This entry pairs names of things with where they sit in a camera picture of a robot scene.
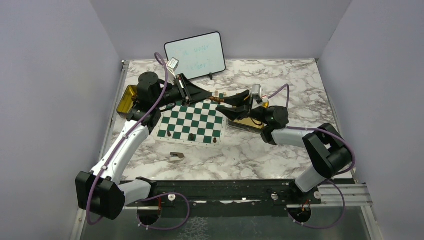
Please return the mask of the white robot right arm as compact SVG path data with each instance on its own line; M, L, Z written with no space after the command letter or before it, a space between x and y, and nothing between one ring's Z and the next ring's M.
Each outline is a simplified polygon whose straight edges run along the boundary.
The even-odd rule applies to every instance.
M251 118L264 125L260 135L270 145L287 145L306 149L311 166L290 183L289 199L300 204L309 192L336 175L348 171L356 162L354 151L333 125L324 123L319 127L289 126L286 106L265 106L268 101L257 92L246 90L230 97L211 97L221 105L216 110L229 120Z

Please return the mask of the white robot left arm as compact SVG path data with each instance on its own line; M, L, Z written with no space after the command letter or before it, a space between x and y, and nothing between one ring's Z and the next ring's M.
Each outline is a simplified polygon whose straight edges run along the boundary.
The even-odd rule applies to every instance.
M75 179L77 202L87 215L101 219L116 219L128 204L141 201L152 205L157 191L147 180L136 179L122 184L123 173L139 146L158 124L161 108L181 103L194 105L213 95L191 83L184 74L178 74L172 83L160 79L154 72L145 72L138 78L133 106L126 116L123 130L115 143L89 171L81 171Z

